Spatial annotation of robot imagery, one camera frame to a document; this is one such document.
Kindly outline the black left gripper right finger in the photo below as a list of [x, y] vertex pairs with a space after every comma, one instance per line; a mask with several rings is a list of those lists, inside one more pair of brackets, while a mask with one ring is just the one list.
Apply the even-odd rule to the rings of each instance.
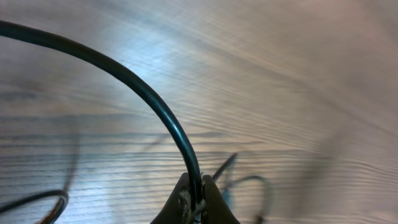
[[204, 175], [203, 183], [205, 208], [201, 215], [201, 222], [203, 224], [239, 224], [222, 198], [212, 176]]

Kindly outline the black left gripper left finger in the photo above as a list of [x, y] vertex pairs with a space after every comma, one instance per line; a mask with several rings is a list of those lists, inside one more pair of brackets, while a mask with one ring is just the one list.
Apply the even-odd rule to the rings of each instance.
[[151, 224], [186, 224], [191, 213], [190, 181], [183, 173], [165, 205]]

